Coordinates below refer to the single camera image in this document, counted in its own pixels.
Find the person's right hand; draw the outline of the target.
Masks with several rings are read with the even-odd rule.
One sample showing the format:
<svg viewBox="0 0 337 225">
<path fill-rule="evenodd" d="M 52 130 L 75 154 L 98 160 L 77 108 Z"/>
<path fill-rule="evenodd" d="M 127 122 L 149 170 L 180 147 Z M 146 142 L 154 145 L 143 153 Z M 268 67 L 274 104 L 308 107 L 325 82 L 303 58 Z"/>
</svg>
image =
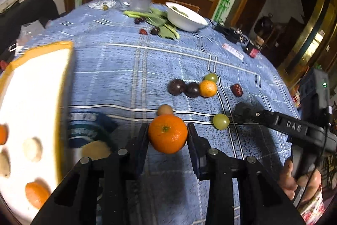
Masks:
<svg viewBox="0 0 337 225">
<path fill-rule="evenodd" d="M 288 158 L 279 174 L 278 185 L 290 200 L 295 197 L 295 191 L 298 187 L 307 186 L 307 189 L 302 196 L 302 202 L 307 202 L 312 199 L 318 191 L 321 185 L 322 175 L 317 169 L 315 169 L 310 180 L 310 174 L 302 175 L 299 179 L 295 179 L 291 175 L 293 169 L 294 164 L 292 163 L 292 159 Z"/>
</svg>

